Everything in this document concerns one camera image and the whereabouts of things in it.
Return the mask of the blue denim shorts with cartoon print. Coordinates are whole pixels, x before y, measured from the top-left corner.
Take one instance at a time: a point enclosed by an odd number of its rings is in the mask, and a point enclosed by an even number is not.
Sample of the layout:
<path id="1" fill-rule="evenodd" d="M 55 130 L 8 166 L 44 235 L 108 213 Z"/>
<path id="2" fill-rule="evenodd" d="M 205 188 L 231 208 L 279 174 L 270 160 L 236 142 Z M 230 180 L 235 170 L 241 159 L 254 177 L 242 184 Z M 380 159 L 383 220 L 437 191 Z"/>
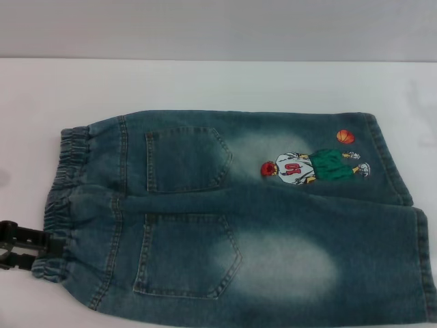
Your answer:
<path id="1" fill-rule="evenodd" d="M 61 132 L 34 277 L 196 328 L 437 323 L 427 217 L 369 113 L 141 111 Z"/>

